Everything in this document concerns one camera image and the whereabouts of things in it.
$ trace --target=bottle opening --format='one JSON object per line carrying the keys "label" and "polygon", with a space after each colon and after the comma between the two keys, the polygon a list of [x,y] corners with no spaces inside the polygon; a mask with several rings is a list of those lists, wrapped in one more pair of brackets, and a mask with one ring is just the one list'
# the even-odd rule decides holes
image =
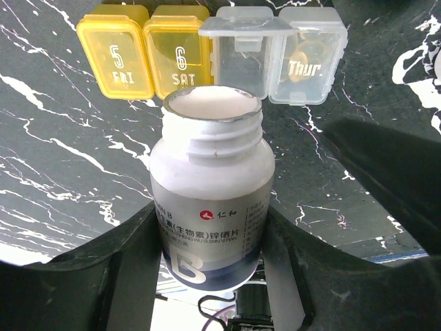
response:
{"label": "bottle opening", "polygon": [[237,119],[260,112],[261,101],[227,86],[198,86],[169,94],[163,107],[181,117],[201,120]]}

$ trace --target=yellow lid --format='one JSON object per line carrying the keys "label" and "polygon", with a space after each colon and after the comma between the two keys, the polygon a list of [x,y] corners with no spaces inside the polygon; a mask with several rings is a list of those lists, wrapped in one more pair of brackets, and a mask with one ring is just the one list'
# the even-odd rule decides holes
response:
{"label": "yellow lid", "polygon": [[106,97],[153,97],[141,30],[148,19],[148,11],[141,5],[99,5],[76,26],[81,45]]}
{"label": "yellow lid", "polygon": [[213,84],[209,54],[211,41],[199,27],[209,17],[203,6],[159,6],[144,25],[143,34],[156,94],[189,86]]}

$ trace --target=pill bottle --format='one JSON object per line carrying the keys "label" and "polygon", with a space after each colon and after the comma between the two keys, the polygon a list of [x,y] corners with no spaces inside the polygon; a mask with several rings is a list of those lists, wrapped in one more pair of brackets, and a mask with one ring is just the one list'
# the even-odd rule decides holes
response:
{"label": "pill bottle", "polygon": [[167,268],[193,289],[236,289],[258,264],[274,174],[262,103],[199,86],[169,94],[162,112],[150,175]]}

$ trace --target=white plastic bottle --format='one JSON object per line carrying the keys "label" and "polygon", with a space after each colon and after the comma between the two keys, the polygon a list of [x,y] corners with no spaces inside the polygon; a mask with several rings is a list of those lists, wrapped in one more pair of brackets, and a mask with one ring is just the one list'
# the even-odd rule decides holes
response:
{"label": "white plastic bottle", "polygon": [[274,173],[262,104],[201,86],[171,93],[162,111],[150,174],[167,267],[191,288],[233,290],[256,269]]}

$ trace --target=marble tabletop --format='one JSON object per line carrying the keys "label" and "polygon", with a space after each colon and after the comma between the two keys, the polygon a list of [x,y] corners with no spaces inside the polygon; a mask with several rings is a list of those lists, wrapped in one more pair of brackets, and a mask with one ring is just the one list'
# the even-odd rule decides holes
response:
{"label": "marble tabletop", "polygon": [[[161,101],[101,94],[75,30],[99,3],[0,2],[0,259],[47,261],[152,200],[149,154],[161,137]],[[358,257],[424,254],[319,136],[326,123],[349,117],[441,141],[441,81],[433,72],[441,2],[135,3],[150,12],[163,3],[201,4],[211,14],[234,5],[268,6],[275,13],[286,6],[334,6],[349,43],[327,101],[263,103],[264,138],[276,158],[271,204],[303,230]]]}

